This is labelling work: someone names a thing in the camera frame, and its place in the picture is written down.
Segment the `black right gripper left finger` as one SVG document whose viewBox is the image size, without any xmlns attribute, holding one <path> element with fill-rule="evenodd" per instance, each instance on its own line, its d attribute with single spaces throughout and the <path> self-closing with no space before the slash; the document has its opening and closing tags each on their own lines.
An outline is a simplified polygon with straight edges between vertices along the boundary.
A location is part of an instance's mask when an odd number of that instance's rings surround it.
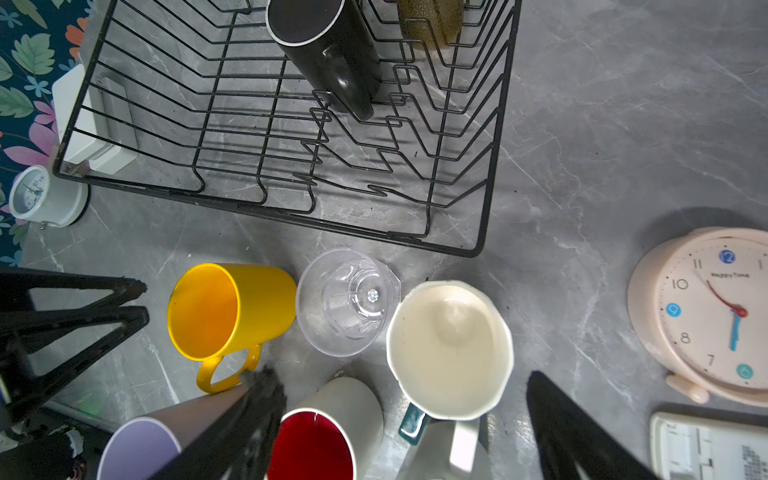
<svg viewBox="0 0 768 480">
<path fill-rule="evenodd" d="M 154 479 L 261 479 L 286 407 L 284 386 L 267 366 L 239 376 L 241 383 L 153 414 L 180 452 Z"/>
</svg>

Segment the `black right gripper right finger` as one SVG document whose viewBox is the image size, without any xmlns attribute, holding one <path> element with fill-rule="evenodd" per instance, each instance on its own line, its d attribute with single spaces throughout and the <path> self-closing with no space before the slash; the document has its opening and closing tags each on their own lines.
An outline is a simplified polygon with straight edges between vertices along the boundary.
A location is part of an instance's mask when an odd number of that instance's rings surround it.
<svg viewBox="0 0 768 480">
<path fill-rule="evenodd" d="M 528 378 L 526 402 L 545 479 L 654 479 L 541 371 Z"/>
</svg>

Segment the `yellow plastic mug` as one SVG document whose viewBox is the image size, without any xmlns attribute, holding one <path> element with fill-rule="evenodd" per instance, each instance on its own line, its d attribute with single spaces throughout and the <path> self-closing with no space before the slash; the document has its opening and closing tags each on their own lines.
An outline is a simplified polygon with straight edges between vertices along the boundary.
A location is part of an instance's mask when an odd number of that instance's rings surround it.
<svg viewBox="0 0 768 480">
<path fill-rule="evenodd" d="M 296 318 L 296 294 L 294 279 L 277 267 L 203 263 L 185 272 L 169 299 L 167 327 L 179 353 L 201 364 L 198 388 L 217 394 L 255 370 L 263 345 Z M 214 381 L 224 357 L 242 350 L 247 354 L 239 374 Z"/>
</svg>

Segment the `black mug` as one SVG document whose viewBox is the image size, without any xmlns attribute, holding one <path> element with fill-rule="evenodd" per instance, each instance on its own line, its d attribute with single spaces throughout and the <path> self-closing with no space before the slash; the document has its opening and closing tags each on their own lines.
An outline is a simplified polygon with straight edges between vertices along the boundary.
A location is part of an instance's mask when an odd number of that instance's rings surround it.
<svg viewBox="0 0 768 480">
<path fill-rule="evenodd" d="M 362 121 L 373 117 L 381 61 L 357 2 L 273 0 L 265 21 L 272 39 L 335 109 Z"/>
</svg>

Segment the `gold glitter cup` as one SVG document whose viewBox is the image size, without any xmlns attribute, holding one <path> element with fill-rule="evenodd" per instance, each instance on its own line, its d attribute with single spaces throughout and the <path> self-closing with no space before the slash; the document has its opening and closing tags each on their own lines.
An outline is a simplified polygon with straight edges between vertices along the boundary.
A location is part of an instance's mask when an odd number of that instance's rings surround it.
<svg viewBox="0 0 768 480">
<path fill-rule="evenodd" d="M 402 37 L 420 49 L 441 49 L 455 43 L 464 16 L 462 0 L 400 0 L 397 2 Z"/>
</svg>

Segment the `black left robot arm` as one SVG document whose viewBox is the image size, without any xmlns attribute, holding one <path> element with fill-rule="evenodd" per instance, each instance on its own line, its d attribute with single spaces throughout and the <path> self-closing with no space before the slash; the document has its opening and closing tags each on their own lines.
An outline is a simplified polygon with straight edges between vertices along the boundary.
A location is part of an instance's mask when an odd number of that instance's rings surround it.
<svg viewBox="0 0 768 480">
<path fill-rule="evenodd" d="M 104 290 L 106 296 L 74 309 L 37 309 L 33 289 Z M 1 270 L 1 430 L 27 420 L 59 391 L 149 322 L 146 308 L 133 305 L 146 285 L 137 279 L 4 267 Z M 112 331 L 45 374 L 29 357 L 86 327 Z M 78 433 L 37 431 L 1 455 L 1 475 L 10 479 L 78 478 L 87 464 Z"/>
</svg>

